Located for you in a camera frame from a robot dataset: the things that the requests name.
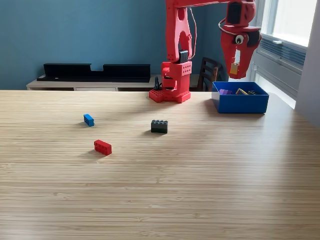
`purple lego brick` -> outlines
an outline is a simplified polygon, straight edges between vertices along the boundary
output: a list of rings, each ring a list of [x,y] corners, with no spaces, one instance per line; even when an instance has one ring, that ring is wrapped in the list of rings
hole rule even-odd
[[[220,93],[221,95],[231,95],[231,94],[232,94],[232,91],[220,89],[219,93]]]

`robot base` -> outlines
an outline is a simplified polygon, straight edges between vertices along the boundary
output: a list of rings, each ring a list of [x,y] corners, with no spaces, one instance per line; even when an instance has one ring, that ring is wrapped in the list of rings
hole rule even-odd
[[[191,92],[186,91],[179,96],[171,96],[171,90],[151,90],[149,92],[149,98],[151,98],[156,103],[161,102],[177,102],[182,104],[191,98]]]

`blue lego brick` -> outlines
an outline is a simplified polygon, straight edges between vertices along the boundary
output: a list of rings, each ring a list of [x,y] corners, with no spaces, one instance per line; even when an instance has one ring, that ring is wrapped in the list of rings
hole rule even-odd
[[[95,120],[89,114],[85,114],[83,117],[84,122],[88,124],[89,127],[93,127],[95,125]]]

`toy block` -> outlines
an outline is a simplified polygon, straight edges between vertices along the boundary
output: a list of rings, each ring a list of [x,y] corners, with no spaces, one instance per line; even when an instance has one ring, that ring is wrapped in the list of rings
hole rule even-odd
[[[219,93],[220,93],[221,95],[231,95],[231,94],[232,94],[232,91],[220,89]]]
[[[249,95],[259,95],[259,93],[256,91],[248,91],[248,94]]]
[[[83,117],[84,117],[84,122],[89,127],[93,127],[95,125],[95,120],[89,114],[85,114],[85,115],[83,115]]]
[[[94,142],[94,149],[104,155],[112,154],[112,146],[104,141],[97,140]]]
[[[248,93],[246,93],[245,91],[243,91],[241,88],[238,89],[238,91],[236,91],[237,95],[248,95]]]
[[[151,132],[152,133],[167,134],[168,133],[168,121],[152,120]]]

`window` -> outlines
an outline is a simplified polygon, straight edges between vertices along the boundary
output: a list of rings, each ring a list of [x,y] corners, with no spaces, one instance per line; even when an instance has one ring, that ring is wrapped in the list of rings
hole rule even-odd
[[[277,86],[275,86],[275,84],[272,84],[269,80],[266,80],[264,77],[262,77],[258,73],[256,73],[255,82],[267,93],[277,95],[291,108],[295,109],[296,101],[292,99],[292,97],[288,96],[283,91],[281,91]]]
[[[317,0],[256,0],[256,4],[255,24],[261,27],[262,40],[253,56],[250,81],[295,100]]]
[[[317,0],[264,0],[261,32],[307,47],[316,4]]]

